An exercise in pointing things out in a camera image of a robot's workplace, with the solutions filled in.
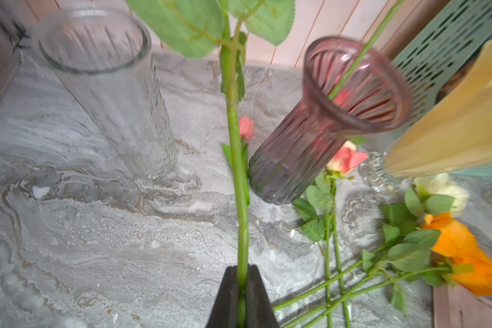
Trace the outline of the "pink case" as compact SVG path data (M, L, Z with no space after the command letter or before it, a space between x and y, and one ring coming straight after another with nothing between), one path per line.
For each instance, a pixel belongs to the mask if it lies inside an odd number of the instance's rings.
M435 328L492 327L492 301L462 286L434 287L433 322Z

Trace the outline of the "cream rose right group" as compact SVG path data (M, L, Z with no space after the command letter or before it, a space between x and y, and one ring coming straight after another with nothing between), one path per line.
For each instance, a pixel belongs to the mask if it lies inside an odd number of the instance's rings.
M434 195L453 197L455 200L450 211L453 217L460 217L463 214L470 198L469 191L460 187L448 173L415 178L413 188L422 203Z

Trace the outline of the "green file organizer box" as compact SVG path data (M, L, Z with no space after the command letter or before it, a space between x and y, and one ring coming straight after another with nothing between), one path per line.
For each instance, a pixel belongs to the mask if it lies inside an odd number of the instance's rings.
M491 34L492 1L451 1L396 58L414 92L399 138L462 82Z

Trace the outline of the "yellow ruffled vase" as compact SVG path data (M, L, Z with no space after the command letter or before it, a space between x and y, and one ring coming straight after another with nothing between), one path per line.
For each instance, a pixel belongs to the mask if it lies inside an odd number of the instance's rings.
M492 163L492 40L459 85L385 153L371 152L359 174L372 189L396 191L406 178Z

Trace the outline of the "pink rose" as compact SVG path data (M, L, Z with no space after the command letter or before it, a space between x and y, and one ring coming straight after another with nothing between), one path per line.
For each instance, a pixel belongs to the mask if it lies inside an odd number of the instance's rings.
M254 136L254 121L247 116L243 116L239 120L239 133L240 137L245 141L250 141Z
M348 269L343 269L338 242L338 221L336 215L336 192L339 180L351 180L349 174L368 158L366 153L358 151L353 142L346 142L316 177L314 183L305 190L305 196L297 198L293 206L303 224L300 232L313 243L323 243L320 247L325 259L325 305L318 310L310 310L295 322L296 324L323 314L331 306L331 285L339 283L340 293L346 292L344 277L362 266L359 260Z
M373 45L379 39L380 35L383 33L384 29L387 27L389 22L392 20L394 15L398 12L400 7L403 5L405 0L398 0L388 11L384 20L380 23L377 29L374 31L373 35L370 37L369 41L363 46L362 50L359 52L358 56L355 58L349 69L341 76L336 86L332 89L332 91L328 94L329 100L334 100L340 91L343 89L345 84L349 81L349 79L353 76L355 71L358 69L359 65L362 63L362 60L366 56L366 54L372 49Z

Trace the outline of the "purple ribbed glass vase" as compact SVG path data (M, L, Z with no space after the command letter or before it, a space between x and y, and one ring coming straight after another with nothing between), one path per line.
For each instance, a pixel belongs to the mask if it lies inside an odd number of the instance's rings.
M346 141L395 130L410 119L413 95L406 80L375 50L329 99L363 47L350 38L328 36L306 50L302 99L249 162L250 187L265 202L291 203Z

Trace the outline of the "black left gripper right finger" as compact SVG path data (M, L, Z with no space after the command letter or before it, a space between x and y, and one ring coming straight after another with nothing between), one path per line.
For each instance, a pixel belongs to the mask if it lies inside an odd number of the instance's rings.
M247 328L280 327L256 265L248 268L245 298Z

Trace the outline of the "orange rose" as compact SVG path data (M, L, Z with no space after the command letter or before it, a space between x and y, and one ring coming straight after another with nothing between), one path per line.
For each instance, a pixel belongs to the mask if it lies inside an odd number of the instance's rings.
M412 252L414 258L408 260L406 266L412 266L417 270L426 265L435 265L437 258L439 258L439 253L453 257L476 248L480 249L475 236L465 225L453 219L450 213L441 213L436 216L426 215L424 226L409 233L404 239L395 239L389 245L384 245L375 252L363 251L362 266L358 268L362 268L366 274L368 268L383 257L399 258ZM324 289L324 285L325 281L292 299L278 304L274 307L274 310L282 310L300 302Z
M288 37L295 21L294 1L129 1L129 8L175 53L202 59L219 52L230 143L224 153L232 170L238 219L239 307L237 327L246 327L249 263L250 190L247 142L239 133L239 103L245 93L243 66L248 34L274 46Z
M411 278L422 277L430 286L439 286L443 281L450 285L460 284L477 296L492 294L492 260L478 248L453 257L439 253L435 265L426 265L417 270L406 266L407 261L413 258L412 252L399 258L381 258L369 266L363 279L349 291L343 292L337 299L328 299L324 305L308 310L284 326L296 327L305 323L306 327L313 327L351 299L389 285L394 287L392 303L402 311L405 309L405 298L401 295L403 289L400 283Z

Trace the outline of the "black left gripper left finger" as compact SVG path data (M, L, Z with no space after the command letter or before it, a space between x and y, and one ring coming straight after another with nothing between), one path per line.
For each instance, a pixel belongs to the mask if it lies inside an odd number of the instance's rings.
M239 283L237 267L226 268L206 328L236 328L238 324Z

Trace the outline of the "clear glass cylinder vase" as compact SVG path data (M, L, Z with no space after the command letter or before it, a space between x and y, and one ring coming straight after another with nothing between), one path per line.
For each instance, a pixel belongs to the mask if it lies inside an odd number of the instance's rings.
M117 8L67 8L42 20L31 45L135 177L173 171L174 136L140 20Z

